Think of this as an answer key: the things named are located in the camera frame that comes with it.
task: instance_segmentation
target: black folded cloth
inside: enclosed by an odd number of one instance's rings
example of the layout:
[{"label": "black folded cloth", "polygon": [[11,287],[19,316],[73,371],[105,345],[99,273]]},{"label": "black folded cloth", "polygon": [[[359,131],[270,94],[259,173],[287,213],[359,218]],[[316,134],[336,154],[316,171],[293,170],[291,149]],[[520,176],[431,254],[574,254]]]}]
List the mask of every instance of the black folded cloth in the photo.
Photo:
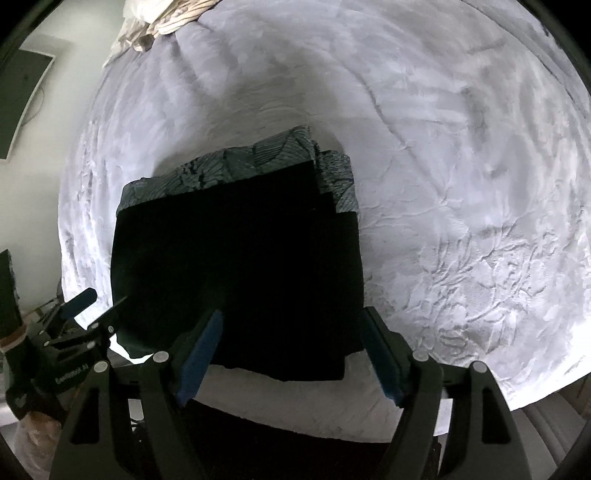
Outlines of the black folded cloth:
[{"label": "black folded cloth", "polygon": [[166,350],[211,308],[225,315],[212,363],[278,380],[339,380],[363,349],[355,212],[336,213],[313,161],[120,211],[113,301],[134,308],[118,342]]}]

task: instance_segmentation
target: blue gripper pad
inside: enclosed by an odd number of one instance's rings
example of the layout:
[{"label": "blue gripper pad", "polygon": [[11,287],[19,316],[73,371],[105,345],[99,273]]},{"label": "blue gripper pad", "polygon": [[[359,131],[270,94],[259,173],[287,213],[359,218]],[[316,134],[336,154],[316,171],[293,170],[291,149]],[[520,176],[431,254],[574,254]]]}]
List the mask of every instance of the blue gripper pad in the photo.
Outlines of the blue gripper pad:
[{"label": "blue gripper pad", "polygon": [[94,288],[87,288],[61,306],[61,318],[64,320],[74,318],[96,302],[96,299],[96,290]]},{"label": "blue gripper pad", "polygon": [[410,392],[412,350],[399,333],[391,332],[373,307],[359,317],[361,339],[386,397],[402,407]]},{"label": "blue gripper pad", "polygon": [[178,373],[179,388],[175,393],[177,403],[184,407],[197,395],[207,367],[212,360],[223,332],[223,314],[219,310],[213,312],[207,325],[194,343],[189,355],[184,360]]}]

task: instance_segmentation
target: white screw cap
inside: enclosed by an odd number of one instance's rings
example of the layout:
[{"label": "white screw cap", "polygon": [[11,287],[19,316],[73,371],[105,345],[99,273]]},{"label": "white screw cap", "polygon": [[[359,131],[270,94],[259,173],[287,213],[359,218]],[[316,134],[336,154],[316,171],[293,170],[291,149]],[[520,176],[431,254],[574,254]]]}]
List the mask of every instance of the white screw cap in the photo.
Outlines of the white screw cap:
[{"label": "white screw cap", "polygon": [[479,361],[474,362],[472,364],[472,368],[480,374],[486,373],[486,371],[488,370],[488,367],[486,366],[486,364],[484,362],[479,362]]},{"label": "white screw cap", "polygon": [[108,368],[109,368],[109,364],[107,362],[105,362],[104,360],[101,360],[100,362],[95,363],[95,372],[98,374],[101,374],[102,372],[104,372]]},{"label": "white screw cap", "polygon": [[417,362],[426,362],[427,360],[429,360],[429,354],[427,353],[426,350],[419,349],[419,350],[415,350],[413,352],[413,358]]},{"label": "white screw cap", "polygon": [[168,360],[168,357],[168,352],[156,352],[152,358],[157,364],[162,364]]}]

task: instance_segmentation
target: bed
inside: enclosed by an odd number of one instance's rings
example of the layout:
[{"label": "bed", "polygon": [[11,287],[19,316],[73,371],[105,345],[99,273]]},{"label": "bed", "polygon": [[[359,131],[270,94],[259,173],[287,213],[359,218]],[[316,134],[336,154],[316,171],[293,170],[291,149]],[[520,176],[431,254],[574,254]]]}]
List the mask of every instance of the bed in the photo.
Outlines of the bed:
[{"label": "bed", "polygon": [[[351,159],[365,303],[438,361],[485,361],[521,408],[591,371],[589,108],[514,0],[223,0],[105,67],[61,183],[64,295],[97,290],[82,326],[111,305],[126,184],[306,124]],[[364,352],[332,382],[211,365],[197,399],[360,442],[401,412]]]}]

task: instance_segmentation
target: crumpled fabric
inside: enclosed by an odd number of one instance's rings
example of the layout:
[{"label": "crumpled fabric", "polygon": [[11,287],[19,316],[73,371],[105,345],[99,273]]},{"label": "crumpled fabric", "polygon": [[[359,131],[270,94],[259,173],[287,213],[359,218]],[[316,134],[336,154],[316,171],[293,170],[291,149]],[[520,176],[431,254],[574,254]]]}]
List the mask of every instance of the crumpled fabric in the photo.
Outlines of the crumpled fabric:
[{"label": "crumpled fabric", "polygon": [[125,21],[117,40],[111,46],[106,66],[130,47],[135,51],[148,51],[160,35],[170,35],[189,22],[197,20],[221,0],[174,0],[156,19],[138,17],[134,10],[124,8]]}]

